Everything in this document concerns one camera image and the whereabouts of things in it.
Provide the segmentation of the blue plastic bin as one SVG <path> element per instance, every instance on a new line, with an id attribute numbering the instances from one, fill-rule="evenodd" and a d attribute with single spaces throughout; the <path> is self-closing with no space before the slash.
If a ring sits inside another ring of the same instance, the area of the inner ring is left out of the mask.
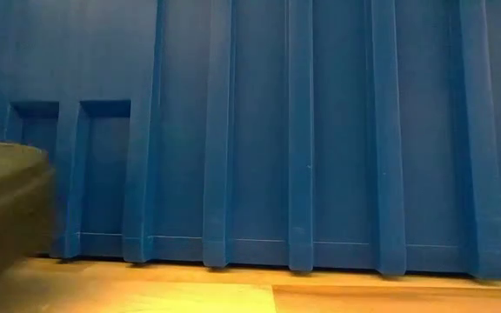
<path id="1" fill-rule="evenodd" d="M 501 0 L 0 0 L 46 252 L 501 279 Z"/>

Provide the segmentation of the black slide sandal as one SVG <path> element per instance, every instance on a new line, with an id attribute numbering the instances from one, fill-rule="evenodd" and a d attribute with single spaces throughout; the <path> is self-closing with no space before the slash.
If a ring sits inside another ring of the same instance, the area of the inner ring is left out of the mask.
<path id="1" fill-rule="evenodd" d="M 21 259 L 49 250 L 54 176 L 45 150 L 0 142 L 0 276 Z"/>

